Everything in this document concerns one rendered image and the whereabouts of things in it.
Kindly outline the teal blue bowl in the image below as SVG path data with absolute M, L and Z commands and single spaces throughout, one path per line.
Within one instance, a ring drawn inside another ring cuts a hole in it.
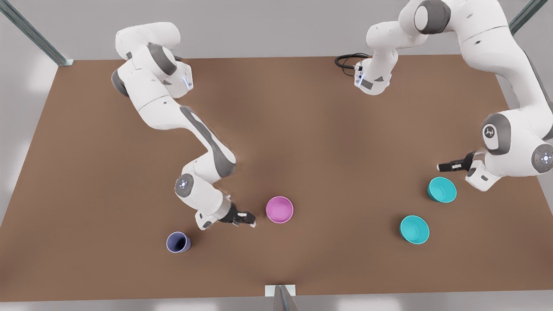
M 444 177 L 435 177 L 427 185 L 428 196 L 439 203 L 451 203 L 458 191 L 454 183 Z
M 430 237 L 430 228 L 423 218 L 408 215 L 400 222 L 400 234 L 404 240 L 412 244 L 423 244 Z

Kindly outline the pink bowl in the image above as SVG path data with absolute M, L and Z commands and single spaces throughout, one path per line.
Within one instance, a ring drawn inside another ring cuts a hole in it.
M 277 196 L 268 201 L 265 212 L 275 224 L 284 224 L 292 218 L 294 207 L 287 197 Z

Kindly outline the purple cup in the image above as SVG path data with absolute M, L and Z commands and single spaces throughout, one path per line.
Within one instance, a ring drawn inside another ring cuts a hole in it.
M 166 248 L 172 253 L 182 253 L 188 251 L 192 246 L 188 235 L 183 232 L 173 232 L 166 240 Z

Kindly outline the silver frame post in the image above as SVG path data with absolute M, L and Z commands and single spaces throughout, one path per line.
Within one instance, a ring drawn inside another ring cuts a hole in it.
M 266 285 L 265 297 L 273 297 L 273 311 L 299 311 L 294 297 L 296 285 Z
M 515 35 L 549 0 L 529 0 L 527 4 L 510 21 L 511 35 Z
M 42 52 L 44 52 L 58 67 L 69 67 L 74 64 L 73 59 L 65 58 L 57 49 L 45 39 L 28 20 L 24 18 L 8 2 L 8 0 L 0 0 L 0 12 L 6 16 L 28 39 L 30 39 Z

